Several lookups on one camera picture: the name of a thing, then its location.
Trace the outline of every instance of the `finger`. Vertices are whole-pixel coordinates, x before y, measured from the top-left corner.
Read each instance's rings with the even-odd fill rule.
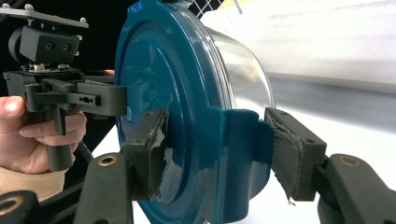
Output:
[[[107,69],[105,70],[105,72],[108,73],[110,76],[114,76],[116,74],[115,71],[111,69]]]
[[[16,119],[25,111],[25,103],[20,96],[0,97],[0,119]]]
[[[85,135],[85,129],[78,129],[68,133],[65,136],[56,134],[45,137],[36,137],[35,140],[47,146],[53,146],[53,147],[65,146],[65,145],[74,145],[79,143],[84,137],[84,135]]]
[[[82,112],[77,112],[74,115],[66,116],[65,126],[66,132],[70,133],[74,130],[85,129],[87,118]],[[20,135],[24,137],[45,137],[51,135],[58,135],[55,130],[55,123],[53,120],[46,122],[27,125],[20,129]]]

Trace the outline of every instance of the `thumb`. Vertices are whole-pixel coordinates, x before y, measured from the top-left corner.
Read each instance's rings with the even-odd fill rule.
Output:
[[[25,103],[20,96],[0,97],[0,119],[16,119],[25,111]]]

